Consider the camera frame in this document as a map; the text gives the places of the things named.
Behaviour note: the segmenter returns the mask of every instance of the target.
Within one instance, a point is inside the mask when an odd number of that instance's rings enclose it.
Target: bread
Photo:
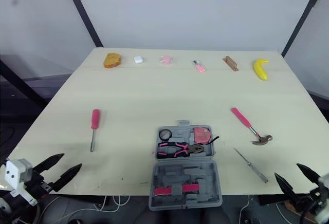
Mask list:
[[[121,56],[118,53],[108,53],[104,60],[104,67],[112,68],[121,64]]]

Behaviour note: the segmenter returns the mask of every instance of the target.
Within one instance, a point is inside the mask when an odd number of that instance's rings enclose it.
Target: toy banana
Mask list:
[[[260,79],[262,79],[262,80],[267,80],[267,74],[266,74],[265,70],[263,69],[262,64],[268,63],[268,62],[269,61],[265,60],[265,59],[257,59],[253,63],[253,69],[257,73],[258,77],[260,77]]]

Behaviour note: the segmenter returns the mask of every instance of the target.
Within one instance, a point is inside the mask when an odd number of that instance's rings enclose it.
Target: table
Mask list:
[[[122,64],[106,69],[109,52],[122,55]],[[134,56],[144,63],[135,64]],[[172,55],[172,65],[160,57]],[[234,72],[222,60],[236,62]],[[268,81],[252,69],[265,58]],[[192,63],[200,60],[206,72]],[[273,140],[255,146],[255,139],[230,111],[239,110],[261,134]],[[90,152],[92,110],[101,110],[96,147]],[[37,165],[47,157],[65,153],[49,171],[46,182],[55,181],[68,168],[82,163],[78,175],[61,194],[148,195],[157,129],[178,125],[179,120],[212,127],[223,194],[282,193],[274,172],[286,178],[297,193],[315,187],[299,171],[305,164],[323,175],[328,172],[329,125],[306,90],[278,52],[184,51],[95,48],[71,75],[33,123],[10,155]],[[264,175],[264,184],[234,151],[236,147]],[[3,179],[1,189],[9,187]]]

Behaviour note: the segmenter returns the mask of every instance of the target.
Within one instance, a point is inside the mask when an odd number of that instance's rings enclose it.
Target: white cube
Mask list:
[[[139,64],[139,63],[143,63],[144,60],[141,56],[135,56],[134,61],[135,63]]]

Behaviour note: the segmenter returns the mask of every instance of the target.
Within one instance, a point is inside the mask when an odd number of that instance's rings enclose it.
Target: tool case latch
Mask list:
[[[179,126],[190,126],[190,121],[189,120],[180,120]]]

